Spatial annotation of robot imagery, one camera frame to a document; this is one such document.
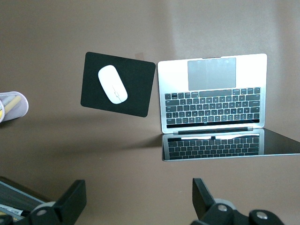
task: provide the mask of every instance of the pen holder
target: pen holder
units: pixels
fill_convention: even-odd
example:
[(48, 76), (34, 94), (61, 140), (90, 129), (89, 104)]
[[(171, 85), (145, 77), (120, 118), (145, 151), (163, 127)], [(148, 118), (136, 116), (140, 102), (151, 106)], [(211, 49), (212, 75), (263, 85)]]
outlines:
[(24, 116), (28, 111), (28, 101), (19, 92), (0, 93), (0, 123)]

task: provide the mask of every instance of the black mouse pad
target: black mouse pad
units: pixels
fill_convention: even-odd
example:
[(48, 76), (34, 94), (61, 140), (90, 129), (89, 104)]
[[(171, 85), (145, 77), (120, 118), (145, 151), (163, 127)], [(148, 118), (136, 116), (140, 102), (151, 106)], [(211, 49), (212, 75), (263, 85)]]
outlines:
[[(113, 65), (127, 91), (127, 100), (114, 104), (98, 78), (101, 68)], [(146, 117), (156, 65), (153, 62), (87, 52), (83, 70), (81, 105), (88, 108)]]

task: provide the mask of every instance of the laptop hinge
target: laptop hinge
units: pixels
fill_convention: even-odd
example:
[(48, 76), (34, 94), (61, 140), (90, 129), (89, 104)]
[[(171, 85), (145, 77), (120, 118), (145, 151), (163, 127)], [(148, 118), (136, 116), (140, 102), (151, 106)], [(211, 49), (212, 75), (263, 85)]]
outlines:
[(188, 131), (175, 131), (173, 135), (196, 135), (196, 134), (209, 134), (209, 133), (227, 133), (227, 132), (241, 132), (252, 131), (253, 127), (235, 127), (235, 128), (219, 128), (207, 130), (188, 130)]

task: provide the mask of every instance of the computer mouse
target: computer mouse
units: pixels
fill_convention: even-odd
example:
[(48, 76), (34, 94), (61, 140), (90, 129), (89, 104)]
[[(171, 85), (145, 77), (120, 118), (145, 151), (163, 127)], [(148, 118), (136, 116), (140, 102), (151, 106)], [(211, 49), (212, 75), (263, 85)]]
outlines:
[(103, 67), (98, 72), (98, 78), (108, 99), (114, 104), (120, 104), (128, 98), (123, 82), (113, 65)]

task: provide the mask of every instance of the silver laptop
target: silver laptop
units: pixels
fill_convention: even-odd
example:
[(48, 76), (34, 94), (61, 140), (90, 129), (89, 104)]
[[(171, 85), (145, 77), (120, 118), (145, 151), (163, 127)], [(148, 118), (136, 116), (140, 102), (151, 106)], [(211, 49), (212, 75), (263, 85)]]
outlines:
[(266, 54), (159, 62), (165, 158), (262, 154), (266, 73)]

